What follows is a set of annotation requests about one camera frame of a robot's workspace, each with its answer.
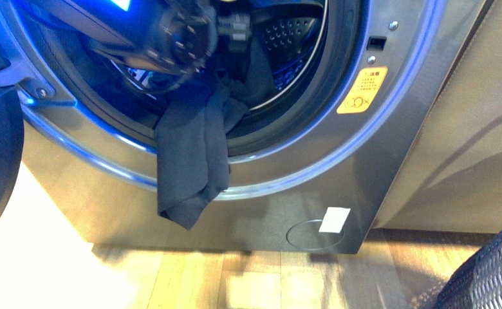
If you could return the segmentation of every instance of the black cloth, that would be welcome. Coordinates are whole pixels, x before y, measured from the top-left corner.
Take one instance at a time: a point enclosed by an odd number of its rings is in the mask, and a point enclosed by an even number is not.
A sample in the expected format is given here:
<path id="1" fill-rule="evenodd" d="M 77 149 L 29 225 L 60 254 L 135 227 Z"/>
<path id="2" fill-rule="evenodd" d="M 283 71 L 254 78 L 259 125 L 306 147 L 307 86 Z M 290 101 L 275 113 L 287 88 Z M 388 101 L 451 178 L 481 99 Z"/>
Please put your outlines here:
<path id="1" fill-rule="evenodd" d="M 250 62 L 256 67 L 248 70 L 245 83 L 211 73 L 165 96 L 169 105 L 154 130 L 158 215 L 188 230 L 230 183 L 226 134 L 248 113 L 248 105 L 265 99 L 274 88 L 257 39 L 252 41 Z"/>

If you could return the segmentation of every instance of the front-load washing machine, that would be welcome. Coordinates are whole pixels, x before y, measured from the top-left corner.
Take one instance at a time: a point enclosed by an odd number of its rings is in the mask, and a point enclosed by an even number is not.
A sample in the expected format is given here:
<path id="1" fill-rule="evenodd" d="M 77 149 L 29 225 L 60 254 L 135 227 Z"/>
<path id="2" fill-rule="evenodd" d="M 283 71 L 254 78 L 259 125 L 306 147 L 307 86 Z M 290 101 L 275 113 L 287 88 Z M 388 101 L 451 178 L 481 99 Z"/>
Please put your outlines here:
<path id="1" fill-rule="evenodd" d="M 207 3 L 219 29 L 266 16 L 243 30 L 267 51 L 275 89 L 227 135 L 230 187 L 191 230 L 156 214 L 153 129 L 166 106 L 144 91 L 154 70 L 94 51 L 37 5 L 48 2 L 0 1 L 0 215 L 24 145 L 23 162 L 92 243 L 356 253 L 491 1 Z M 138 32 L 139 15 L 124 14 L 151 2 L 98 3 Z M 232 76 L 253 66 L 240 38 L 219 31 L 212 56 L 232 61 Z"/>

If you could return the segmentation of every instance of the warning sticker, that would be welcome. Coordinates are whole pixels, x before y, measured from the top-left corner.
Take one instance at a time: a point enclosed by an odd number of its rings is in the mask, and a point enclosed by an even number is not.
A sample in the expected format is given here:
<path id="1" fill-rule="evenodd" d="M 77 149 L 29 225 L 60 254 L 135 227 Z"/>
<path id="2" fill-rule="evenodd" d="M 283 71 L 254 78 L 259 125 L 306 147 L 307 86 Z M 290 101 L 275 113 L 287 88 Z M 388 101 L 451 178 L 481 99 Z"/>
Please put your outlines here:
<path id="1" fill-rule="evenodd" d="M 338 107 L 337 113 L 352 114 L 366 111 L 380 90 L 386 75 L 385 66 L 361 70 L 348 95 Z"/>

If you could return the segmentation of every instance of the floor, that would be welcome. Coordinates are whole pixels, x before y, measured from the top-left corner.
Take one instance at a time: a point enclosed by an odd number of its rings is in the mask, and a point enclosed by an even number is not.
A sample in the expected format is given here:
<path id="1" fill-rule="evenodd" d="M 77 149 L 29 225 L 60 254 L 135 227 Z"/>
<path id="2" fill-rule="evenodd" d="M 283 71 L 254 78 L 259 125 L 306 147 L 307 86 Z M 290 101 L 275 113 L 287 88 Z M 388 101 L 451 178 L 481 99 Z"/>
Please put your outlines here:
<path id="1" fill-rule="evenodd" d="M 354 256 L 94 246 L 22 164 L 0 220 L 0 308 L 431 308 L 491 238 L 372 230 Z"/>

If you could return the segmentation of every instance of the white label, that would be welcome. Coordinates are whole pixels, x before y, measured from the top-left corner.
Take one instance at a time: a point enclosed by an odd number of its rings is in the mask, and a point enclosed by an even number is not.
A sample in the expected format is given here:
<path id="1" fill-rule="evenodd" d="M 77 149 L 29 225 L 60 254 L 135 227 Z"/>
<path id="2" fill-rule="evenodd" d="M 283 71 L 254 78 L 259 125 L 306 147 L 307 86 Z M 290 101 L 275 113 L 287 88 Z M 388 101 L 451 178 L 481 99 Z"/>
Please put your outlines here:
<path id="1" fill-rule="evenodd" d="M 328 207 L 323 222 L 319 228 L 320 233 L 340 233 L 348 218 L 349 208 Z"/>

